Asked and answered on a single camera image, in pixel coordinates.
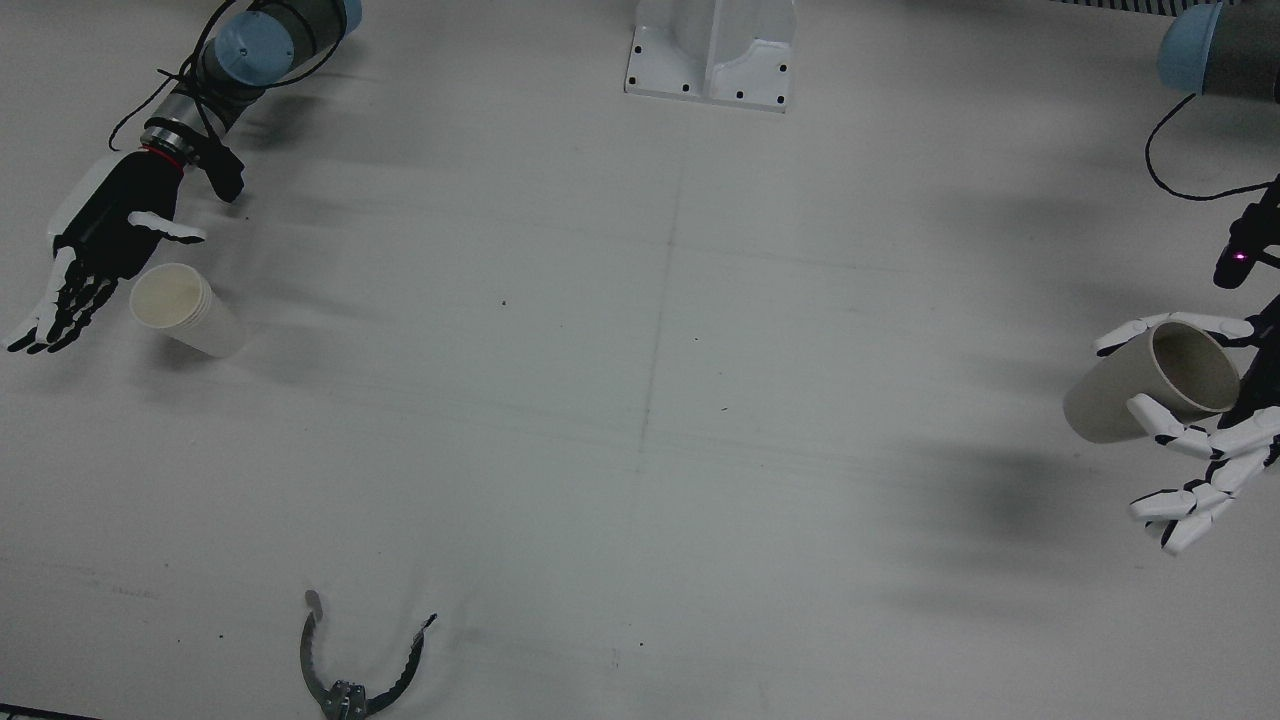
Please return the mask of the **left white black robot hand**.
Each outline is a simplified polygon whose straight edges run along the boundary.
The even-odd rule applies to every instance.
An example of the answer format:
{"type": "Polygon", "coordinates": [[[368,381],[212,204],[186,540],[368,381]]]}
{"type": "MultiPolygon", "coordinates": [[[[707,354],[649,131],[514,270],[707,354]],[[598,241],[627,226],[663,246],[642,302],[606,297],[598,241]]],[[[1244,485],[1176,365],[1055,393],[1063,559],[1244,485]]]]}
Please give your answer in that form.
{"type": "Polygon", "coordinates": [[[1279,455],[1279,300],[1260,313],[1235,319],[1197,313],[1160,313],[1129,320],[1094,340],[1092,348],[1107,357],[1158,322],[1187,322],[1225,348],[1257,351],[1235,404],[1215,429],[1185,424],[1149,395],[1135,395],[1126,411],[1157,445],[1207,462],[1201,478],[1180,488],[1160,489],[1132,501],[1129,512],[1146,525],[1165,553],[1179,555],[1204,536],[1236,501],[1249,480],[1263,474],[1279,455]]]}

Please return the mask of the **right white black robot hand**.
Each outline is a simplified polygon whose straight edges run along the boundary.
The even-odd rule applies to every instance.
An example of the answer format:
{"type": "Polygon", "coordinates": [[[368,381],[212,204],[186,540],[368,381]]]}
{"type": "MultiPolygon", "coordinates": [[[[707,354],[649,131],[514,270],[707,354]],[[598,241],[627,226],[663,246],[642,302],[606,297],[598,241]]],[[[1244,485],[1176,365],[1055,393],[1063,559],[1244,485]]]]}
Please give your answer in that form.
{"type": "Polygon", "coordinates": [[[95,163],[50,220],[46,290],[3,347],[12,354],[60,351],[81,337],[123,281],[141,273],[163,241],[202,243],[204,231],[174,220],[183,178],[178,160],[156,150],[95,163]]]}

